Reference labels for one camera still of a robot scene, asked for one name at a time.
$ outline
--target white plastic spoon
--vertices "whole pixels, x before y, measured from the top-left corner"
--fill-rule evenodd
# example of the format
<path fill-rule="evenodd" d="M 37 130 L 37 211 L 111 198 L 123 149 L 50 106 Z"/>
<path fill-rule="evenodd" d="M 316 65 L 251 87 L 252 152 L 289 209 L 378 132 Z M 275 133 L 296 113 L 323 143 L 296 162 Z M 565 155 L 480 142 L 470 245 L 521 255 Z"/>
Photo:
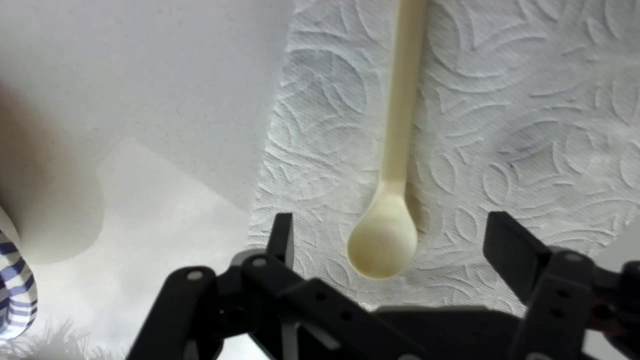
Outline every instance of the white plastic spoon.
<path fill-rule="evenodd" d="M 426 2 L 429 0 L 399 2 L 382 169 L 374 199 L 349 240 L 353 265 L 371 277 L 390 277 L 403 272 L 411 264 L 418 243 L 416 223 L 407 208 L 404 192 Z"/>

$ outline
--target spoon bowl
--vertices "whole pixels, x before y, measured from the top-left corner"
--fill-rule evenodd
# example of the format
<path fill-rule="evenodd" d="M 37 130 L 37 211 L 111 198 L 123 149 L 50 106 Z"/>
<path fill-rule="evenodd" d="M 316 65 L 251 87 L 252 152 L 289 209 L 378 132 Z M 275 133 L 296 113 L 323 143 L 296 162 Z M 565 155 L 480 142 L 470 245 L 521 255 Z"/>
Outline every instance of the spoon bowl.
<path fill-rule="evenodd" d="M 349 257 L 369 277 L 390 277 L 411 264 L 416 243 L 418 232 L 404 196 L 381 194 L 355 228 Z"/>

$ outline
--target white surface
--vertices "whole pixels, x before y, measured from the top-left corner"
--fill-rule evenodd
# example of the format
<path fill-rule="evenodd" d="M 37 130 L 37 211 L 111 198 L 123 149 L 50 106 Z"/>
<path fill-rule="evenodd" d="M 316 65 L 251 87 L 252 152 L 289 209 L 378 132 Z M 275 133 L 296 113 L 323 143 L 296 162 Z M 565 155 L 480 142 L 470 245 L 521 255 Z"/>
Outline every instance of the white surface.
<path fill-rule="evenodd" d="M 3 2 L 0 199 L 43 312 L 0 353 L 123 358 L 170 269 L 224 269 L 289 19 L 291 0 Z"/>
<path fill-rule="evenodd" d="M 293 209 L 296 267 L 363 302 L 519 312 L 480 252 L 491 209 L 586 254 L 639 216 L 640 3 L 432 3 L 411 194 L 423 242 L 404 275 L 373 281 L 345 245 L 374 194 L 392 8 L 296 2 L 252 243 Z"/>

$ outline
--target white paper towel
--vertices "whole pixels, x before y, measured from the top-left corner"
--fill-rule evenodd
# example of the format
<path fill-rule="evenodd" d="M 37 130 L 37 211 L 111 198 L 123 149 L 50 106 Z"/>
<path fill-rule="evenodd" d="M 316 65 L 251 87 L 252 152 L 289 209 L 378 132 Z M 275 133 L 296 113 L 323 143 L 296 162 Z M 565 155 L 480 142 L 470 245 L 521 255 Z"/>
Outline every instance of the white paper towel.
<path fill-rule="evenodd" d="M 420 250 L 373 281 L 347 240 L 374 192 L 392 27 L 389 0 L 296 2 L 251 242 L 294 211 L 296 267 L 356 299 L 519 312 L 480 252 L 491 209 L 590 255 L 639 216 L 640 3 L 431 3 L 411 173 Z"/>

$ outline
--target black plastic part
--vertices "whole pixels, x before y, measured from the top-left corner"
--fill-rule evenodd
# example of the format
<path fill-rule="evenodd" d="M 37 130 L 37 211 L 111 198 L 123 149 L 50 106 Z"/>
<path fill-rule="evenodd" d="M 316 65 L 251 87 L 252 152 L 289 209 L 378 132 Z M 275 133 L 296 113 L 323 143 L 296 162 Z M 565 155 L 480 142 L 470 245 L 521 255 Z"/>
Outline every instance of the black plastic part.
<path fill-rule="evenodd" d="M 552 255 L 529 303 L 513 358 L 582 358 L 585 328 L 595 302 L 595 269 L 595 261 L 578 252 Z"/>
<path fill-rule="evenodd" d="M 491 211 L 484 257 L 508 287 L 526 303 L 552 252 L 507 211 Z"/>
<path fill-rule="evenodd" d="M 268 255 L 251 257 L 245 273 L 247 284 L 256 290 L 256 295 L 266 295 L 266 303 L 278 303 L 281 330 L 289 330 L 283 348 L 287 358 L 300 356 L 298 325 L 306 328 L 305 335 L 316 340 L 313 341 L 319 352 L 316 356 L 350 353 L 349 358 L 355 360 L 435 358 L 425 343 L 414 343 L 323 280 L 302 280 Z"/>
<path fill-rule="evenodd" d="M 128 360 L 174 360 L 186 353 L 217 358 L 222 337 L 215 337 L 215 318 L 205 316 L 213 306 L 217 273 L 194 265 L 170 273 L 139 334 Z"/>
<path fill-rule="evenodd" d="M 431 360 L 588 358 L 593 325 L 640 356 L 640 264 L 623 273 L 578 252 L 550 252 L 507 211 L 488 218 L 484 254 L 523 302 L 524 320 L 484 307 L 381 307 L 366 312 L 323 280 L 291 269 L 293 213 L 278 213 L 266 250 L 248 250 L 217 277 L 174 272 L 145 322 L 130 360 L 217 358 L 222 340 L 251 334 L 270 358 Z"/>
<path fill-rule="evenodd" d="M 287 267 L 294 265 L 294 216 L 278 213 L 268 238 L 266 254 L 278 257 Z"/>
<path fill-rule="evenodd" d="M 484 307 L 382 307 L 377 314 L 448 360 L 507 360 L 521 325 L 516 316 Z"/>

